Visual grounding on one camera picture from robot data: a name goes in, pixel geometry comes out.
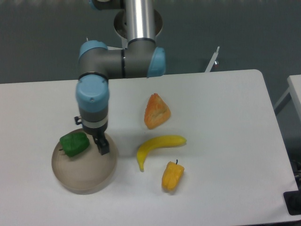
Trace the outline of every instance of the white table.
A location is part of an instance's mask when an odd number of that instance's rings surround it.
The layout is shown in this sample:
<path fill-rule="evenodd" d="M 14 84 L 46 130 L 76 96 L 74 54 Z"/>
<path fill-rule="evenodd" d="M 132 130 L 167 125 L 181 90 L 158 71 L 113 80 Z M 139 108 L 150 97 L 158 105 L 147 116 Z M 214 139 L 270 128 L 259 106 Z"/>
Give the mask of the white table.
<path fill-rule="evenodd" d="M 78 129 L 77 81 L 0 85 L 0 225 L 217 226 L 283 222 L 283 192 L 297 190 L 268 92 L 257 70 L 110 81 L 107 133 L 119 148 L 111 183 L 90 195 L 64 189 L 51 169 L 59 138 Z M 147 130 L 149 96 L 172 116 Z M 139 171 L 138 146 L 179 134 L 187 145 L 158 149 Z M 169 161 L 185 167 L 175 194 L 161 178 Z"/>

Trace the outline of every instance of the plastic vegetable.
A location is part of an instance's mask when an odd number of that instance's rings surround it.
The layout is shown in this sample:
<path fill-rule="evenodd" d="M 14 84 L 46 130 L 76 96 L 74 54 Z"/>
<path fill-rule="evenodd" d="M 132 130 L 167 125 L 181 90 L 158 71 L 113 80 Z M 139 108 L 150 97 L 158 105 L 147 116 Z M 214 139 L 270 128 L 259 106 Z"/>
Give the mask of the plastic vegetable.
<path fill-rule="evenodd" d="M 162 98 L 154 93 L 151 95 L 144 114 L 144 123 L 149 129 L 154 129 L 170 118 L 170 110 Z"/>
<path fill-rule="evenodd" d="M 60 138 L 62 150 L 69 157 L 73 157 L 83 152 L 90 145 L 90 141 L 85 133 L 69 133 Z"/>
<path fill-rule="evenodd" d="M 148 153 L 156 148 L 160 147 L 174 147 L 180 146 L 186 143 L 186 139 L 179 135 L 165 135 L 152 138 L 144 142 L 137 151 L 137 161 L 140 171 L 144 171 L 144 161 Z"/>
<path fill-rule="evenodd" d="M 178 165 L 178 160 L 176 163 L 170 161 L 162 177 L 162 187 L 168 191 L 174 190 L 179 183 L 184 169 L 183 166 Z"/>

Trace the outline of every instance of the round plate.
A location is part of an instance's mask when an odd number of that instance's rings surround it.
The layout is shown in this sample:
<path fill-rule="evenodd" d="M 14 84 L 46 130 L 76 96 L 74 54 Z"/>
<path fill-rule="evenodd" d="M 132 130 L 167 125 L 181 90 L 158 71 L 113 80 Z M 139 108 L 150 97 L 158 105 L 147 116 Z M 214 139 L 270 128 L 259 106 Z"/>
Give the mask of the round plate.
<path fill-rule="evenodd" d="M 77 129 L 71 133 L 84 132 Z M 52 154 L 52 170 L 56 178 L 71 192 L 77 194 L 91 194 L 109 184 L 117 163 L 117 148 L 113 140 L 105 134 L 110 152 L 101 155 L 93 137 L 87 134 L 90 146 L 73 157 L 68 157 L 60 151 L 62 145 L 58 143 Z"/>

